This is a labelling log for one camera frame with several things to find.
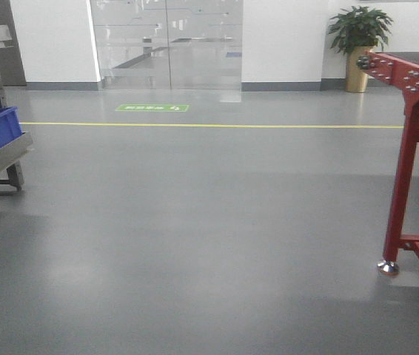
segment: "gold planter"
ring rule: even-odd
[[[371,47],[356,47],[355,50],[348,55],[346,61],[346,91],[347,92],[365,92],[367,86],[368,75],[356,66],[356,61],[360,55],[366,51],[371,52]]]

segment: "red workbench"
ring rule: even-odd
[[[399,249],[414,251],[419,258],[419,235],[402,234],[415,150],[419,143],[419,53],[366,53],[358,66],[370,76],[402,90],[405,124],[392,193],[383,260],[383,274],[396,275]]]

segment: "green floor sign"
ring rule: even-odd
[[[186,112],[190,105],[147,105],[147,104],[124,104],[116,111],[148,111],[148,112]]]

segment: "potted plant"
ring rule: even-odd
[[[367,74],[356,67],[356,61],[366,51],[372,51],[378,44],[382,50],[389,43],[386,33],[393,20],[382,10],[369,9],[367,6],[355,7],[352,10],[342,9],[331,19],[337,19],[329,26],[329,32],[336,33],[331,48],[338,48],[338,53],[347,54],[346,91],[364,92],[367,85]]]

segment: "green leaves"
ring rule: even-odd
[[[369,9],[367,6],[352,6],[352,10],[341,9],[345,13],[339,13],[331,19],[337,21],[329,26],[328,34],[337,33],[333,39],[331,48],[338,47],[338,53],[352,53],[355,47],[375,46],[379,42],[388,44],[386,33],[390,33],[387,26],[392,25],[390,18],[384,11]]]

